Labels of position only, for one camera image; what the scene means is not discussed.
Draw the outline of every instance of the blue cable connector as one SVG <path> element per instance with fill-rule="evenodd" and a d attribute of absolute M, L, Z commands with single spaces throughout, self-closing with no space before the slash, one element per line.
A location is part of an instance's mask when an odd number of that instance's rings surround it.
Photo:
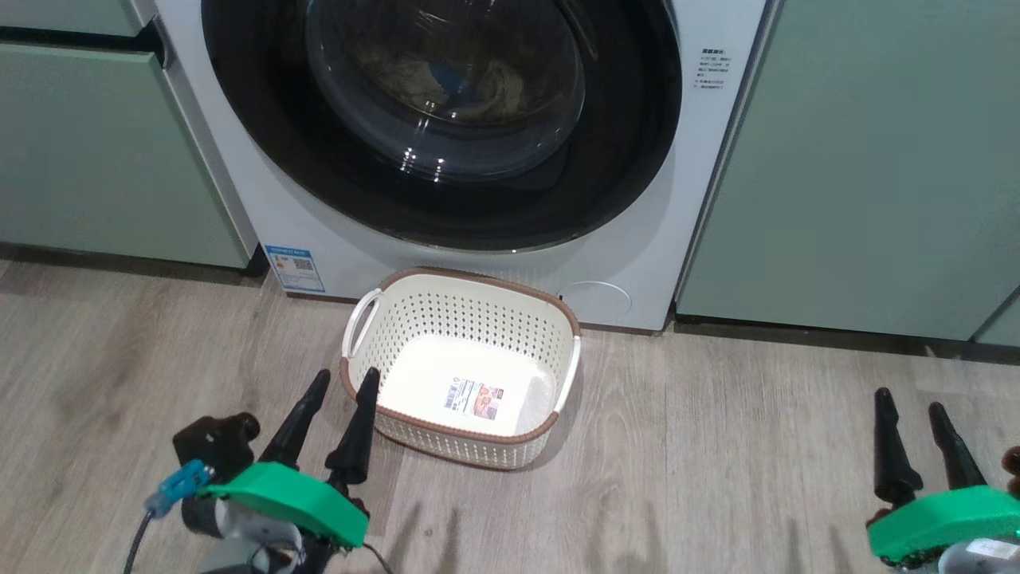
<path fill-rule="evenodd" d="M 213 471 L 195 459 L 166 477 L 156 492 L 145 500 L 145 510 L 152 518 L 163 518 L 178 501 L 194 497 L 198 489 L 209 484 Z"/>

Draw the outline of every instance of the barcode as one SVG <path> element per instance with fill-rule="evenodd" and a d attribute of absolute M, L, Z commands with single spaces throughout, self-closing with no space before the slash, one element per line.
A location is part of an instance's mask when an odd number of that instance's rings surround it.
<path fill-rule="evenodd" d="M 457 389 L 460 388 L 458 385 L 450 385 L 450 393 L 447 394 L 447 403 L 443 407 L 444 409 L 453 408 L 453 400 L 457 398 Z"/>

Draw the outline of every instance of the white plastic basket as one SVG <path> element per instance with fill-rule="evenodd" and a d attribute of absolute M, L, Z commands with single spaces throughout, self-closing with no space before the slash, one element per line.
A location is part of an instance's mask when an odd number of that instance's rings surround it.
<path fill-rule="evenodd" d="M 352 398 L 368 369 L 379 370 L 381 434 L 510 470 L 549 439 L 577 371 L 580 326 L 563 302 L 528 286 L 412 268 L 362 298 L 342 345 L 340 377 Z"/>

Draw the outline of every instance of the white washing machine body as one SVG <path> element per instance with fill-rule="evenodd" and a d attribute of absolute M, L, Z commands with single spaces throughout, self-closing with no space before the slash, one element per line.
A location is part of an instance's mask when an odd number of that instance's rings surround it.
<path fill-rule="evenodd" d="M 682 98 L 673 144 L 658 173 L 629 207 L 595 230 L 551 247 L 503 252 L 459 251 L 397 239 L 312 196 L 260 150 L 232 109 L 206 49 L 202 1 L 156 4 L 177 63 L 270 262 L 274 254 L 285 259 L 288 254 L 292 259 L 307 254 L 311 259 L 313 269 L 297 275 L 283 264 L 272 265 L 288 292 L 359 299 L 397 270 L 435 265 L 562 296 L 583 323 L 660 330 L 765 0 L 673 0 Z"/>

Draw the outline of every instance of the washing machine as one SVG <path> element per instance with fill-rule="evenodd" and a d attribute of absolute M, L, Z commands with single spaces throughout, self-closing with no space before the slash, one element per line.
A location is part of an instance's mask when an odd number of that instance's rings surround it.
<path fill-rule="evenodd" d="M 765 0 L 157 0 L 289 293 L 415 265 L 663 328 Z"/>

